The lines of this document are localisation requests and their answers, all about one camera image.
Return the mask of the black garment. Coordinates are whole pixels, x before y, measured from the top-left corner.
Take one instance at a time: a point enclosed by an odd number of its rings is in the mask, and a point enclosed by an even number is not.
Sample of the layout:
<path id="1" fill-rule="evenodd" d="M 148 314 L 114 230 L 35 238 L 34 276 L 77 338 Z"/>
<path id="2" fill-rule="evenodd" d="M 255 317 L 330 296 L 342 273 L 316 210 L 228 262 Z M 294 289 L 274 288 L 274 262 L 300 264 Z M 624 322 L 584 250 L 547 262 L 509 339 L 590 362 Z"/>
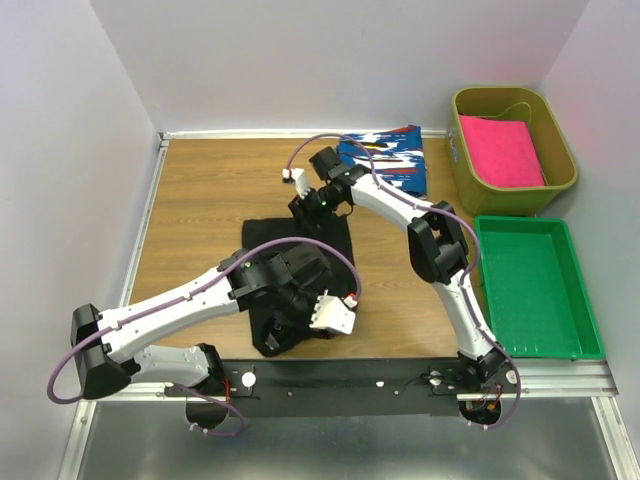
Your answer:
<path id="1" fill-rule="evenodd" d="M 293 218 L 270 218 L 247 220 L 241 231 L 242 248 L 253 249 L 269 241 L 284 237 L 307 237 L 318 240 L 354 261 L 353 248 L 348 223 L 342 217 L 329 220 L 323 227 L 313 231 L 299 224 Z M 285 299 L 289 301 L 294 293 L 313 293 L 317 297 L 328 291 L 331 295 L 345 297 L 356 290 L 356 282 L 350 269 L 335 255 L 315 245 L 294 243 L 277 245 L 267 249 L 256 258 L 270 261 L 281 258 L 293 270 L 293 282 L 284 287 Z M 264 357 L 274 357 L 283 353 L 267 353 L 264 347 L 264 327 L 273 310 L 279 306 L 252 306 L 249 320 L 253 347 Z M 339 334 L 325 332 L 329 340 Z"/>

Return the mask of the blue white red patterned pants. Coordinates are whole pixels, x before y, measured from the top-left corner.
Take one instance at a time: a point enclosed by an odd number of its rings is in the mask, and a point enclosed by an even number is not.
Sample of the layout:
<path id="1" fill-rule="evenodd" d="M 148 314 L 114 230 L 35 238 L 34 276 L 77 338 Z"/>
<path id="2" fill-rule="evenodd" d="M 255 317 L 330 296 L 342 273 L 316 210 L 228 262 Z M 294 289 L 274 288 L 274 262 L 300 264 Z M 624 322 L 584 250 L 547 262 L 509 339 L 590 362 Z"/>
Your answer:
<path id="1" fill-rule="evenodd" d="M 348 133 L 340 138 L 337 152 L 348 166 L 361 164 L 370 167 L 369 158 L 372 158 L 380 179 L 413 197 L 427 196 L 427 164 L 419 126 L 408 125 L 374 133 Z"/>

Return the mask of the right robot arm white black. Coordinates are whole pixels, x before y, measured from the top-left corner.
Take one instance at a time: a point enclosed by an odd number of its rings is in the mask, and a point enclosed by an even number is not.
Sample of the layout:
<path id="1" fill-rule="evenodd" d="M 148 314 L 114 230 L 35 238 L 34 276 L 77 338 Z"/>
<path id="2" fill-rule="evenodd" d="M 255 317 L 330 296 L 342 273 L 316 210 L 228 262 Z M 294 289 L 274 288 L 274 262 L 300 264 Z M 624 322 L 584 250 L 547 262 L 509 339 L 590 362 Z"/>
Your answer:
<path id="1" fill-rule="evenodd" d="M 414 198 L 384 181 L 372 166 L 343 163 L 333 147 L 310 159 L 324 185 L 311 186 L 305 171 L 288 163 L 282 181 L 296 189 L 289 203 L 294 217 L 319 228 L 342 204 L 363 207 L 398 226 L 407 235 L 410 264 L 436 290 L 453 326 L 461 362 L 460 379 L 480 392 L 493 384 L 509 361 L 491 332 L 470 281 L 469 247 L 463 234 L 470 226 L 453 207 Z"/>

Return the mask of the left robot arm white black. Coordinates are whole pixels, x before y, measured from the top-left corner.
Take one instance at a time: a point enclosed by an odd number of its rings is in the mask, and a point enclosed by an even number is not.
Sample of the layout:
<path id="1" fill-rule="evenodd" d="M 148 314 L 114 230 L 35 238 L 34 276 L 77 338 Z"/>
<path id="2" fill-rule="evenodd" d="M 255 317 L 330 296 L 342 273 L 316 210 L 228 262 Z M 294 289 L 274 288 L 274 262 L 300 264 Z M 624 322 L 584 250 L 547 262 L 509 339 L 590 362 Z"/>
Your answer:
<path id="1" fill-rule="evenodd" d="M 314 328 L 314 309 L 324 300 L 318 280 L 329 259 L 315 244 L 291 240 L 240 249 L 196 279 L 147 300 L 99 310 L 93 304 L 72 314 L 71 346 L 80 398 L 96 400 L 137 382 L 169 381 L 214 393 L 222 380 L 212 347 L 183 350 L 158 341 L 200 322 L 251 309 L 303 331 Z"/>

